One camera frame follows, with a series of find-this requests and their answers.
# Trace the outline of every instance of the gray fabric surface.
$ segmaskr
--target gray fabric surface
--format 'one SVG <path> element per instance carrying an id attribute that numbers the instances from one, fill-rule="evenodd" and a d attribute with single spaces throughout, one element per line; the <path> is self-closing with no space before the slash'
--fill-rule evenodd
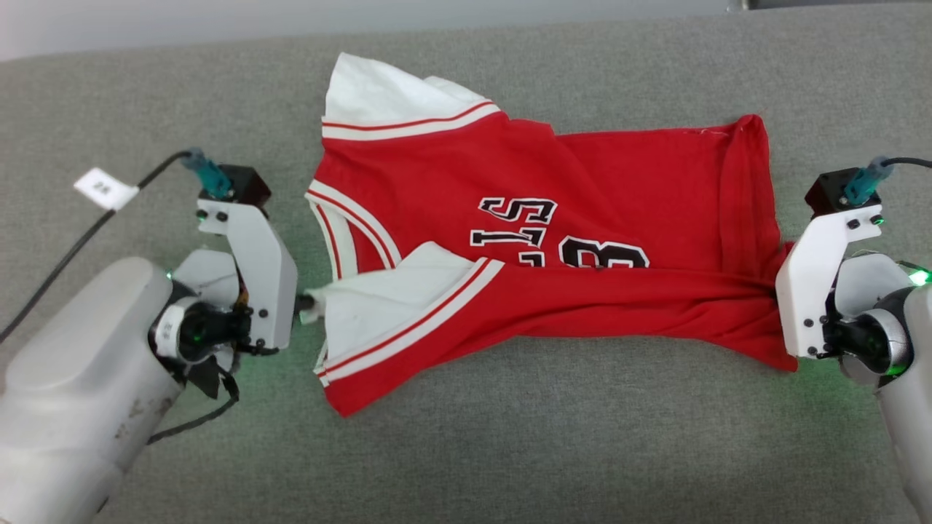
<path id="1" fill-rule="evenodd" d="M 81 173 L 135 181 L 189 145 L 266 177 L 300 283 L 324 283 L 302 194 L 341 50 L 450 78 L 561 132 L 759 113 L 794 238 L 817 174 L 932 155 L 930 25 L 931 6 L 827 7 L 2 63 L 0 321 L 101 213 L 71 188 Z M 902 168 L 884 184 L 885 234 L 858 247 L 930 262 L 930 174 Z M 175 168 L 121 212 L 0 349 L 0 366 L 109 262 L 171 267 L 219 245 L 197 233 L 197 189 Z M 790 375 L 700 342 L 516 339 L 341 420 L 311 373 L 321 341 L 319 327 L 298 329 L 287 353 L 246 363 L 243 401 L 147 449 L 98 521 L 917 522 L 870 392 L 832 363 Z M 214 406 L 188 392 L 167 424 Z"/>

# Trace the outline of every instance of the black cable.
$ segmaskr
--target black cable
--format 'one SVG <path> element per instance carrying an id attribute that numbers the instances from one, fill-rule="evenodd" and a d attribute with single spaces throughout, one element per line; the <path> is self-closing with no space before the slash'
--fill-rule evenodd
<path id="1" fill-rule="evenodd" d="M 880 163 L 882 167 L 893 164 L 912 164 L 914 166 L 923 166 L 924 168 L 932 169 L 932 160 L 914 159 L 912 157 L 896 157 L 893 159 L 886 159 Z"/>
<path id="2" fill-rule="evenodd" d="M 156 177 L 162 174 L 162 172 L 164 172 L 169 167 L 169 165 L 171 165 L 172 162 L 182 157 L 189 157 L 190 155 L 191 154 L 187 151 L 179 151 L 175 153 L 174 155 L 171 155 L 170 157 L 165 159 L 162 163 L 158 164 L 158 166 L 154 170 L 152 170 L 151 173 L 146 175 L 143 181 L 140 182 L 137 185 L 137 187 L 139 187 L 140 191 L 142 191 L 153 180 L 155 180 Z M 51 285 L 55 282 L 55 279 L 59 277 L 59 275 L 64 270 L 65 266 L 67 266 L 68 263 L 71 262 L 71 259 L 74 258 L 75 255 L 77 255 L 79 251 L 81 251 L 81 248 L 83 248 L 84 245 L 87 244 L 88 241 L 90 241 L 91 237 L 97 234 L 97 231 L 99 231 L 103 227 L 103 225 L 107 223 L 108 220 L 113 218 L 115 214 L 117 214 L 117 212 L 113 210 L 104 213 L 103 216 L 97 219 L 97 222 L 95 222 L 94 225 L 91 226 L 90 229 L 88 229 L 86 233 L 81 235 L 81 238 L 77 239 L 77 242 L 75 242 L 75 245 L 71 247 L 68 253 L 55 266 L 55 268 L 51 271 L 51 273 L 48 274 L 45 281 L 42 282 L 42 285 L 39 286 L 39 288 L 35 291 L 35 293 L 33 293 L 33 296 L 29 299 L 29 301 L 26 302 L 26 305 L 22 307 L 20 312 L 9 323 L 9 325 L 7 325 L 7 327 L 4 328 L 3 333 L 0 333 L 0 344 L 3 344 L 4 342 L 7 341 L 7 338 L 9 338 L 9 336 L 13 333 L 13 331 L 17 327 L 19 327 L 19 325 L 26 318 L 26 316 L 29 315 L 30 311 L 32 311 L 35 305 L 38 304 L 39 300 L 42 298 L 42 295 L 44 295 L 48 291 Z"/>
<path id="3" fill-rule="evenodd" d="M 152 435 L 151 437 L 149 437 L 149 441 L 145 443 L 147 446 L 152 446 L 153 444 L 157 443 L 159 440 L 163 440 L 170 436 L 175 436 L 179 433 L 186 432 L 187 430 L 193 430 L 194 428 L 200 425 L 210 422 L 220 417 L 224 413 L 226 413 L 231 407 L 233 407 L 234 404 L 240 401 L 240 387 L 237 386 L 236 380 L 233 379 L 233 376 L 230 375 L 229 372 L 223 369 L 222 367 L 217 367 L 217 369 L 220 371 L 220 374 L 223 375 L 224 377 L 223 379 L 224 388 L 226 388 L 227 393 L 230 393 L 230 399 L 227 400 L 226 403 L 223 404 L 222 406 L 218 407 L 214 411 L 211 411 L 207 415 L 200 417 L 199 419 L 194 419 L 191 422 L 186 422 L 184 424 L 181 424 L 180 426 L 175 426 L 169 430 L 158 432 Z"/>

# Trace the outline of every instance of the green led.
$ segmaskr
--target green led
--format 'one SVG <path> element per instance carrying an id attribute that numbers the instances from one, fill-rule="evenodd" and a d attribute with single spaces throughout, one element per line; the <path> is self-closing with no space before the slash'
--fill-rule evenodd
<path id="1" fill-rule="evenodd" d="M 926 271 L 916 271 L 910 275 L 910 280 L 916 285 L 925 285 L 929 281 L 929 274 Z"/>

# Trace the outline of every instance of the label tag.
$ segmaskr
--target label tag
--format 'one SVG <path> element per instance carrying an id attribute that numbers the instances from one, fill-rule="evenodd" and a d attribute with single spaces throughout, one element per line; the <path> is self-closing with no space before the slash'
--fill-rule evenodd
<path id="1" fill-rule="evenodd" d="M 106 210 L 119 211 L 139 193 L 139 187 L 127 186 L 100 168 L 77 179 L 75 189 Z"/>

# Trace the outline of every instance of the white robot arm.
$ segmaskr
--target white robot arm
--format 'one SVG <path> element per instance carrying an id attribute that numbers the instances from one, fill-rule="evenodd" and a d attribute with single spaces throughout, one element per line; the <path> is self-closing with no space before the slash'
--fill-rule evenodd
<path id="1" fill-rule="evenodd" d="M 0 523 L 89 522 L 188 382 L 216 398 L 222 380 L 231 406 L 239 354 L 288 346 L 297 270 L 262 210 L 270 193 L 251 168 L 198 155 L 185 159 L 208 177 L 200 229 L 233 254 L 197 250 L 171 275 L 117 261 L 17 354 L 0 397 Z"/>
<path id="2" fill-rule="evenodd" d="M 806 195 L 814 217 L 776 293 L 789 354 L 836 358 L 845 376 L 874 388 L 907 497 L 932 524 L 932 286 L 886 255 L 843 260 L 849 242 L 881 234 L 874 188 L 894 163 L 924 162 L 906 160 L 916 161 L 878 158 L 819 176 Z"/>

